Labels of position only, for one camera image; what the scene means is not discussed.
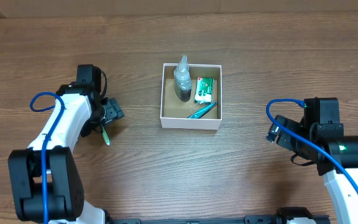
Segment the green soap packet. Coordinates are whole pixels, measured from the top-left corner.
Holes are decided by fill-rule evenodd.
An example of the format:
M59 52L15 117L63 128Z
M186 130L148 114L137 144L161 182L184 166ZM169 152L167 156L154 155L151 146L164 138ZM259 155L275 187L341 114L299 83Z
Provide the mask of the green soap packet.
M213 99L214 79L210 77L198 77L194 101L197 104L211 104Z

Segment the green toothbrush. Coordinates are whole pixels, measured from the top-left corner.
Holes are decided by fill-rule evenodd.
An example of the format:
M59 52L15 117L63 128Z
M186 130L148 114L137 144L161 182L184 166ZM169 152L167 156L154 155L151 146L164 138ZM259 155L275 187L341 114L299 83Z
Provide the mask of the green toothbrush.
M107 146L109 146L110 145L110 139L109 139L109 136L108 136L103 124L101 124L101 132L102 132L104 142L106 143Z

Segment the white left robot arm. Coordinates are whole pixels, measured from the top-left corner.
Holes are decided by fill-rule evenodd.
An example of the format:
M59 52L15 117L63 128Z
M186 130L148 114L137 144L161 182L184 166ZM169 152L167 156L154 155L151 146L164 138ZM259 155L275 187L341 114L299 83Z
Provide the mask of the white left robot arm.
M77 67L76 81L55 93L52 114L27 149L8 158L16 215L35 223L112 223L109 213L92 206L73 158L80 137L124 117L114 98L106 97L107 76L92 64Z

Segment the clear plastic bottle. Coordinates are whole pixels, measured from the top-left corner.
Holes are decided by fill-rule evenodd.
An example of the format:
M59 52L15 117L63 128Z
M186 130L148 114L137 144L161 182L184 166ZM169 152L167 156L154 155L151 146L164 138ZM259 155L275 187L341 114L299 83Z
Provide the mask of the clear plastic bottle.
M189 101L191 98L191 77L188 66L188 57L183 55L176 69L174 69L175 93L182 101Z

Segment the teal toothpaste tube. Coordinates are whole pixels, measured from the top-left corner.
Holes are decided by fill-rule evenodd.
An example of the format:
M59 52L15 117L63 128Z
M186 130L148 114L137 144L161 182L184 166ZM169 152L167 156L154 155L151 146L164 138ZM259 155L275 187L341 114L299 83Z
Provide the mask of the teal toothpaste tube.
M199 109L198 111L194 112L193 114L191 114L188 119L200 119L202 118L205 114L207 114L209 111L211 111L216 105L217 105L217 101L214 103L211 103L207 106L205 106L204 108Z

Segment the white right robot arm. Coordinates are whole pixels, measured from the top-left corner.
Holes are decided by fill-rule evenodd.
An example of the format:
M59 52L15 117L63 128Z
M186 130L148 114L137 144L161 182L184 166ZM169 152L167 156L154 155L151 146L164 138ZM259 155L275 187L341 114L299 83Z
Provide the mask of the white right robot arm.
M331 197L338 223L358 223L358 136L346 136L337 98L294 99L304 115L296 122L281 115L267 117L266 139L316 165Z

